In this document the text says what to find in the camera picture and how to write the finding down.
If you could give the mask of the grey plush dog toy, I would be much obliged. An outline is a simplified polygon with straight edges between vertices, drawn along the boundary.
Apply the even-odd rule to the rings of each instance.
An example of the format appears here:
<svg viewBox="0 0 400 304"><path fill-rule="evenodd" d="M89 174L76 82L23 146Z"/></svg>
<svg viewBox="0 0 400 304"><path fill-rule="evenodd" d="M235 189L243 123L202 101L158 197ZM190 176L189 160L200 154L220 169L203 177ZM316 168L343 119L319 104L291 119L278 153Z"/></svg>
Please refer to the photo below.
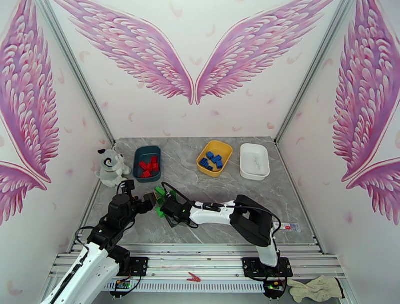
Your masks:
<svg viewBox="0 0 400 304"><path fill-rule="evenodd" d="M128 180L126 176L131 174L132 170L125 164L122 154L112 149L99 149L97 153L100 170L96 171L95 175L103 185L114 188Z"/></svg>

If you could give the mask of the dark teal plastic container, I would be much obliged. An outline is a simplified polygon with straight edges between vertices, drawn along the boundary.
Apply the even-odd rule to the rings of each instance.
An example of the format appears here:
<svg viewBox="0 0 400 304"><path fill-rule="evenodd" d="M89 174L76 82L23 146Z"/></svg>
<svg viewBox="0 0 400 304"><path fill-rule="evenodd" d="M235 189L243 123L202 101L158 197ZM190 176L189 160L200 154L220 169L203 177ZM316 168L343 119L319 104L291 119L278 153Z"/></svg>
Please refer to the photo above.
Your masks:
<svg viewBox="0 0 400 304"><path fill-rule="evenodd" d="M154 178L141 178L144 170L140 168L139 163L141 161L151 164L151 158L158 156L158 163L160 166L159 176ZM157 182L161 178L162 172L162 152L158 146L143 146L136 150L133 161L132 175L139 183L153 183Z"/></svg>

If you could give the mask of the yellow plastic container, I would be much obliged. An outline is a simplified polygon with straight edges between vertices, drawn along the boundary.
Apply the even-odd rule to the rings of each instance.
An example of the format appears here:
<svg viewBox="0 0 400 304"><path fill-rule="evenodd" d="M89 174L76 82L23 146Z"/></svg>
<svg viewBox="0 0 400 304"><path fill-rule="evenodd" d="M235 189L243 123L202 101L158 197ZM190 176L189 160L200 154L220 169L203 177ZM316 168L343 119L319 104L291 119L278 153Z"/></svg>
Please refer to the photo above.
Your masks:
<svg viewBox="0 0 400 304"><path fill-rule="evenodd" d="M201 173L208 175L210 177L213 177L213 178L219 177L221 175L221 173L224 171L224 169L226 168L226 166L233 154L233 151L234 151L233 148L229 144L224 143L222 141L212 140L212 141L208 142L196 160L198 170ZM221 157L222 157L221 161L223 162L222 169L217 169L217 165L216 165L216 163L212 162L212 158L207 158L207 152L212 152L214 154L214 156L221 155ZM203 158L208 159L209 166L213 167L213 171L209 171L205 167L200 165L200 161Z"/></svg>

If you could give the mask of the white plastic container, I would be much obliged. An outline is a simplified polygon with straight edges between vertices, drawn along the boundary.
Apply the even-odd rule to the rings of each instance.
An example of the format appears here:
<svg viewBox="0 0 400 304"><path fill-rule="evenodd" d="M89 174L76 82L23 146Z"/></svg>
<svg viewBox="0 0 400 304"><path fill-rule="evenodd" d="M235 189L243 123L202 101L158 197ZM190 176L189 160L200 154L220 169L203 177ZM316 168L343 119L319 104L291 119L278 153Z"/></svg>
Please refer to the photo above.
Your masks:
<svg viewBox="0 0 400 304"><path fill-rule="evenodd" d="M244 143L240 147L240 175L251 181L261 182L270 175L269 153L265 146Z"/></svg>

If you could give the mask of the barcode label sticker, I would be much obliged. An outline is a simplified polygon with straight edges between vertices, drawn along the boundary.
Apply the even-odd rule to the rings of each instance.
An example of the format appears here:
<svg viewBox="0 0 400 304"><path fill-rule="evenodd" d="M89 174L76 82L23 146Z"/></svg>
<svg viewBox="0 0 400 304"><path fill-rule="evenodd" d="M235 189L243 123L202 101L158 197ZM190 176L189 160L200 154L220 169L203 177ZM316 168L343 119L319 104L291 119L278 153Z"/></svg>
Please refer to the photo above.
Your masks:
<svg viewBox="0 0 400 304"><path fill-rule="evenodd" d="M300 233L302 228L297 222L282 222L281 224L279 222L274 222L273 230Z"/></svg>

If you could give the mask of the beige work glove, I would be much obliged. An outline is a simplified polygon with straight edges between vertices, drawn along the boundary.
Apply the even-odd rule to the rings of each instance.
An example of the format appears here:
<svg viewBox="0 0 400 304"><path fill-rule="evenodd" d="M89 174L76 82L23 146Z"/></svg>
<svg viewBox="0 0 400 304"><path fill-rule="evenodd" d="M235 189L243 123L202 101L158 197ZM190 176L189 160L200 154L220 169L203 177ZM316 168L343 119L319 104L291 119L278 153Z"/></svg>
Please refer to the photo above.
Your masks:
<svg viewBox="0 0 400 304"><path fill-rule="evenodd" d="M316 303L326 302L330 299L344 299L343 288L337 278L320 277L304 284L300 281L289 279L287 285L290 287L289 293L293 300L300 304L308 298Z"/></svg>

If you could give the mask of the aluminium mounting rail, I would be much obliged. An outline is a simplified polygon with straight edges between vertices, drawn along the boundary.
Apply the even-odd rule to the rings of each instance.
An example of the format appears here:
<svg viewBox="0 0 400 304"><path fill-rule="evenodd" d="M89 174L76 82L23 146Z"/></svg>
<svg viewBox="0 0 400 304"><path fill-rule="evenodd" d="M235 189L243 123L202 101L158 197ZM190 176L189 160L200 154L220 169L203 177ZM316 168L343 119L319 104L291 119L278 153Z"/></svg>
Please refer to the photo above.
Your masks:
<svg viewBox="0 0 400 304"><path fill-rule="evenodd" d="M189 273L202 280L242 279L242 259L258 255L252 245L215 244L130 244L133 257L148 258L147 279L184 280ZM281 257L288 258L295 279L315 279L321 275L344 279L345 271L333 254L324 254L316 244L282 244Z"/></svg>

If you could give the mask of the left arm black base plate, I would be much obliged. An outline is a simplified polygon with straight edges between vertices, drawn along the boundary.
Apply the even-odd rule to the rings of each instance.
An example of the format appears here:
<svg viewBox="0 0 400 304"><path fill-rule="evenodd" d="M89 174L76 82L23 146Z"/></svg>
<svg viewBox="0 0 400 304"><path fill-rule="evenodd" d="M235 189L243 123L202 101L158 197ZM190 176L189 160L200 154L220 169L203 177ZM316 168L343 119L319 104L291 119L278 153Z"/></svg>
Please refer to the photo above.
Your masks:
<svg viewBox="0 0 400 304"><path fill-rule="evenodd" d="M119 263L119 272L114 277L145 277L148 270L148 257L127 257Z"/></svg>

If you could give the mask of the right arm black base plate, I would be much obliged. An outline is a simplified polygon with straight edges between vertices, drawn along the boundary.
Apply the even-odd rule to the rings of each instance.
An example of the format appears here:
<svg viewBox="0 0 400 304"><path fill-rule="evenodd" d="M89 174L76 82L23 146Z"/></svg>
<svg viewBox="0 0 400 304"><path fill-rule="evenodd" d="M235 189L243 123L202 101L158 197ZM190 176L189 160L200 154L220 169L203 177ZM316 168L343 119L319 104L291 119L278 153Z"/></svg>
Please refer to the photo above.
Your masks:
<svg viewBox="0 0 400 304"><path fill-rule="evenodd" d="M267 266L261 263L258 257L244 257L241 259L244 276L247 278L277 278L284 279L294 276L290 261L286 257L278 259L278 264L275 267Z"/></svg>

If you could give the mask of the aluminium frame post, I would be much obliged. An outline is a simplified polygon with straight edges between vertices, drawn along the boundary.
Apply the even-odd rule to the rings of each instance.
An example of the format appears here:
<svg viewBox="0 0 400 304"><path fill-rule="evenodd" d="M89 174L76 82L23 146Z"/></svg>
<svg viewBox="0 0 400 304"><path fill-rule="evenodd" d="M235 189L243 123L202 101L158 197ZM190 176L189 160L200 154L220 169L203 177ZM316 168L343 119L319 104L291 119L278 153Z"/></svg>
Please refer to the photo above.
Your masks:
<svg viewBox="0 0 400 304"><path fill-rule="evenodd" d="M75 77L84 97L86 98L86 101L88 102L99 125L101 126L101 129L104 132L108 142L110 143L111 147L114 148L116 139L108 123L106 122L99 105L97 104L96 98L89 86L89 83L50 4L50 0L34 0L34 2L38 6L40 12L43 14L44 19L54 35L55 40L64 56L64 59L70 67L73 76Z"/></svg>
<svg viewBox="0 0 400 304"><path fill-rule="evenodd" d="M333 14L333 17L329 23L329 26L321 40L321 43L315 53L314 58L311 61L311 64L304 76L304 79L295 95L295 98L283 120L283 123L277 132L277 135L274 139L274 144L276 147L279 146L280 142L282 141L288 127L290 126L291 122L295 119L297 111L307 93L310 86L313 84L313 81L316 78L319 70L322 68L323 61L338 33L339 28L342 26L345 18L347 17L350 8L356 0L340 0L338 7Z"/></svg>

